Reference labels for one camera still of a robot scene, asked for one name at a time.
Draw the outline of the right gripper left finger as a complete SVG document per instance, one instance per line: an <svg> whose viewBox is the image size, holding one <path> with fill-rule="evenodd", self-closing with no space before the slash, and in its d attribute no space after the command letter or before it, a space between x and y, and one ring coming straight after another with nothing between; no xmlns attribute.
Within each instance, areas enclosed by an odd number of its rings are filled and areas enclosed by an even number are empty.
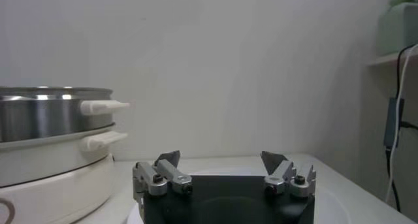
<svg viewBox="0 0 418 224"><path fill-rule="evenodd" d="M181 153L162 153L153 163L139 161L133 167L133 196L140 209L156 202L193 199L193 179L178 169Z"/></svg>

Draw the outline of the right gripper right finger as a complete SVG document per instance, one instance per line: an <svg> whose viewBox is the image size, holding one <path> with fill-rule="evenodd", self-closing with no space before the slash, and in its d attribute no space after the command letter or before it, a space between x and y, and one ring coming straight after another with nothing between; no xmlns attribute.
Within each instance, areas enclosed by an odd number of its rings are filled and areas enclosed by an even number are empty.
<svg viewBox="0 0 418 224"><path fill-rule="evenodd" d="M264 177L265 194L276 196L288 192L296 198L315 195L316 171L313 165L303 165L297 169L294 162L284 155L262 151L261 159L268 173Z"/></svg>

